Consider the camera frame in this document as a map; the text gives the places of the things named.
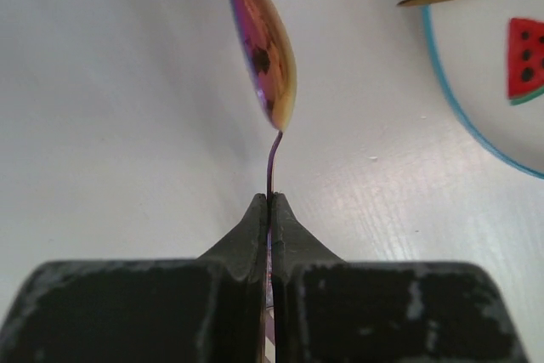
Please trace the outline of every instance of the white surface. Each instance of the white surface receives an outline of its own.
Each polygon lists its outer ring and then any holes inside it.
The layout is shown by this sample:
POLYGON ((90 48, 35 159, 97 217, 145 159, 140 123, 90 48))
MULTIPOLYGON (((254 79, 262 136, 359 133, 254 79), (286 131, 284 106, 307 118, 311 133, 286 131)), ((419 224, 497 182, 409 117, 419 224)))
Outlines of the white surface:
POLYGON ((542 0, 462 0, 431 8, 440 61, 468 119, 517 163, 544 173, 544 98, 507 99, 508 24, 544 21, 542 0))
MULTIPOLYGON (((274 0, 297 58, 275 186, 347 259, 485 267, 544 360, 543 184, 457 123, 416 9, 274 0)), ((39 263, 191 257, 264 191, 273 131, 227 0, 0 0, 0 315, 39 263)))

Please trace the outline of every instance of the red watermelon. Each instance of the red watermelon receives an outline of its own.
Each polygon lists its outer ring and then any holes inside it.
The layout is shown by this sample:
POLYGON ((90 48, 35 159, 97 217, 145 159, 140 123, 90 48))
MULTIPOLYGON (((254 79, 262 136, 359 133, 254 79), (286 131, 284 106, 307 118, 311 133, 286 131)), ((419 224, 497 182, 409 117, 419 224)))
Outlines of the red watermelon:
POLYGON ((508 35, 508 99, 523 104, 544 94, 544 23, 511 19, 508 35))

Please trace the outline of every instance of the spoon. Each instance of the spoon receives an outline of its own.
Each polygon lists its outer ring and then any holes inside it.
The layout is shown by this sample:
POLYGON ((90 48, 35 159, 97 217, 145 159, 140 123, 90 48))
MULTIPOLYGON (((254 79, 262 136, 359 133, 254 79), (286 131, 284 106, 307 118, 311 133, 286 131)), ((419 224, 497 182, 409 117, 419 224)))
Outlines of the spoon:
POLYGON ((275 153, 291 119, 297 68, 289 37, 271 0, 230 0, 241 46, 260 105, 278 135, 269 153, 266 197, 274 193, 275 153))

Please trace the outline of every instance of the blue plate rim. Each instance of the blue plate rim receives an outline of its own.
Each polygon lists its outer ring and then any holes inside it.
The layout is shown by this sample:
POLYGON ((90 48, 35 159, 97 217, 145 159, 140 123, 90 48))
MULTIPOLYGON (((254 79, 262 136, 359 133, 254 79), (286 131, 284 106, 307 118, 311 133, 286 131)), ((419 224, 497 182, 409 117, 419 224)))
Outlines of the blue plate rim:
POLYGON ((535 176, 539 179, 544 179, 544 172, 539 172, 531 167, 527 167, 514 159, 508 156, 506 153, 497 149, 470 121, 467 113, 462 109, 459 101, 453 94, 451 89, 450 82, 445 74, 444 68, 442 67, 442 62, 440 61, 439 52, 436 47, 436 42, 434 40, 434 29, 433 29, 433 19, 431 16, 431 6, 422 7, 422 19, 423 19, 423 30, 425 34, 425 39, 427 41, 427 48, 431 63, 433 65, 434 74, 439 80, 440 87, 442 92, 451 109, 454 111, 457 120, 468 130, 468 132, 492 155, 502 160, 506 164, 515 167, 521 172, 527 173, 531 176, 535 176))

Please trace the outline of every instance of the green watermelon rind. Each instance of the green watermelon rind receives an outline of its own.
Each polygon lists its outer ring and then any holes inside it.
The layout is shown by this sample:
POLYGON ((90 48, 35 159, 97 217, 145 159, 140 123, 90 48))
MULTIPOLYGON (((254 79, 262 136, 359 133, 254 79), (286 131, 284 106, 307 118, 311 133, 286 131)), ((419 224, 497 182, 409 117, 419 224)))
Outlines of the green watermelon rind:
POLYGON ((524 104, 525 102, 529 102, 535 99, 536 97, 540 97, 543 94, 544 94, 544 86, 537 88, 535 91, 532 91, 531 93, 524 95, 523 97, 510 99, 510 105, 521 105, 521 104, 524 104))

